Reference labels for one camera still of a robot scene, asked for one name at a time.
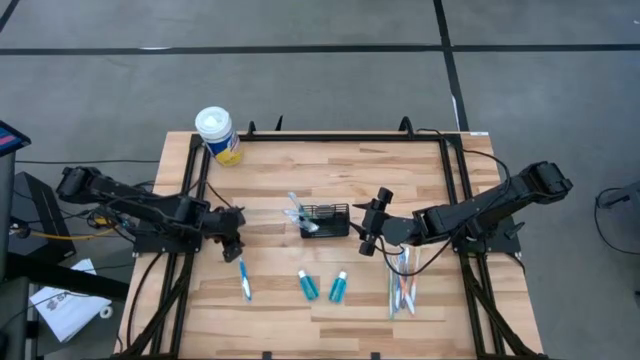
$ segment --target paper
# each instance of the paper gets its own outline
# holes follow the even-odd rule
[[[96,275],[90,259],[80,261],[71,269]],[[36,309],[60,342],[67,342],[98,315],[102,308],[111,304],[111,300],[101,297],[74,294],[63,289],[45,287],[31,296],[31,303],[42,302],[36,305]]]

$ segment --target wooden tabletop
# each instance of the wooden tabletop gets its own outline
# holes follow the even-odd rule
[[[191,133],[167,135],[154,191],[179,192]],[[462,134],[466,149],[492,153],[486,135]],[[240,229],[246,243],[253,301],[242,298],[237,262],[222,259],[222,247],[205,241],[195,257],[187,305],[181,358],[473,358],[474,348],[460,264],[447,249],[418,277],[415,317],[405,310],[389,321],[388,270],[379,252],[358,253],[360,241],[348,238],[300,238],[299,229],[283,215],[292,208],[287,192],[303,204],[363,203],[380,186],[394,192],[387,212],[411,216],[411,211],[448,203],[438,144],[435,142],[244,142],[241,164],[224,168],[211,162],[208,180],[226,200],[244,206],[247,225]],[[458,198],[462,199],[455,156]],[[474,194],[499,183],[496,164],[466,154]],[[214,206],[220,201],[207,191]],[[364,211],[351,207],[352,221]],[[423,246],[426,261],[442,244]],[[142,273],[153,254],[137,259],[120,336],[125,339],[129,307]],[[138,334],[155,312],[167,256],[155,264],[145,282],[133,319]],[[488,258],[496,303],[524,343],[542,351],[522,269],[508,257]],[[306,270],[320,290],[309,303],[297,272]],[[331,284],[340,271],[348,273],[344,303],[329,302]],[[492,351],[490,331],[480,307],[485,342]],[[169,348],[173,313],[167,318],[163,350]]]

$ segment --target teal liquid bottle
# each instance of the teal liquid bottle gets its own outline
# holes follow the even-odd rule
[[[347,273],[340,272],[340,275],[336,278],[331,286],[331,292],[329,293],[329,301],[332,303],[340,304],[344,298],[344,293],[347,290]]]
[[[304,270],[298,271],[298,276],[300,276],[300,287],[302,288],[304,296],[307,297],[307,300],[313,301],[317,299],[319,295],[318,288],[311,276],[307,275]]]

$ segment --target white lid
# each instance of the white lid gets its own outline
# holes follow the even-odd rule
[[[196,116],[196,129],[204,136],[222,137],[231,129],[229,113],[217,106],[202,109]]]

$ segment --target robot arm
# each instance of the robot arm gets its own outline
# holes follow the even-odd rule
[[[380,188],[377,199],[354,205],[366,210],[362,227],[356,226],[360,238],[365,241],[360,253],[372,256],[375,241],[381,236],[395,246],[431,244],[452,235],[456,235],[456,239],[452,239],[454,246],[455,242],[486,241],[496,236],[513,238],[524,223],[497,233],[504,220],[531,203],[550,204],[562,200],[572,187],[571,181],[562,175],[556,164],[540,162],[529,165],[520,174],[512,176],[510,181],[459,204],[416,210],[412,219],[385,213],[393,193]]]
[[[207,201],[186,194],[153,194],[117,182],[93,167],[65,168],[63,175],[56,189],[61,200],[74,204],[98,203],[107,211],[140,219],[137,226],[124,224],[137,240],[150,233],[175,243],[213,237],[222,243],[226,262],[242,254],[244,244],[240,241],[238,228],[245,220],[240,208],[210,211]]]

